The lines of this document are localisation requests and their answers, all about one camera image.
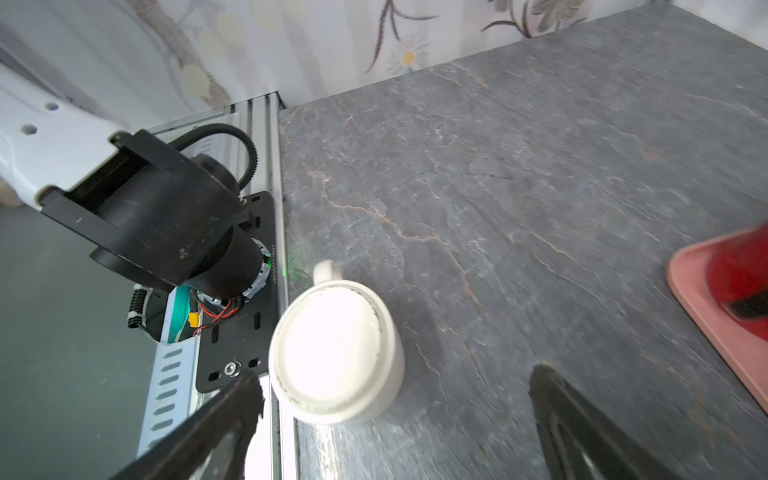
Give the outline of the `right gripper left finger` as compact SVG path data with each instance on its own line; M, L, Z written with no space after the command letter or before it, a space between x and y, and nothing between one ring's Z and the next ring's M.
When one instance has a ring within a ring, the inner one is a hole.
M257 376L246 372L115 479L243 479L248 448L264 411Z

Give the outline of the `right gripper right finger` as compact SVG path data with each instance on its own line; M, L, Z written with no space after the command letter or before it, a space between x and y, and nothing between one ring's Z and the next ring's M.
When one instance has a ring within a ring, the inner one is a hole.
M537 433L553 479L677 479L560 374L537 365L529 381Z

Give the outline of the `cream mug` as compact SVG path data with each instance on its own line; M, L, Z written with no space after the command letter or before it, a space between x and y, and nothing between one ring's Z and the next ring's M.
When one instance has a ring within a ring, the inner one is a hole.
M282 408L306 424L334 425L384 412L403 384L405 354L382 298L324 260L278 321L268 366Z

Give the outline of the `red mug black handle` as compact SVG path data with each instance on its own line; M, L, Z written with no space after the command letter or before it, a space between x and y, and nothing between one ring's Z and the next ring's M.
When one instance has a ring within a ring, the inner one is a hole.
M716 303L731 319L767 341L767 225L719 243L706 270Z

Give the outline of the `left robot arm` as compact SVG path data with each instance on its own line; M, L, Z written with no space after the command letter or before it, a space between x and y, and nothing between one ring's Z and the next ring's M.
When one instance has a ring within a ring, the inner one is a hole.
M207 124L164 142L69 106L1 71L2 199L94 245L92 258L145 287L254 296L268 254L242 221L258 166L242 130Z

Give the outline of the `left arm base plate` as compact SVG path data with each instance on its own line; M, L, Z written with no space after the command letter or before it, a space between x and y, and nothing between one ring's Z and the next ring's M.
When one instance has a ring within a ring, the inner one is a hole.
M218 293L239 296L195 336L199 340L196 389L208 393L236 377L268 371L271 338L279 320L274 201L266 192L249 195L236 218L230 248L206 273L229 279Z

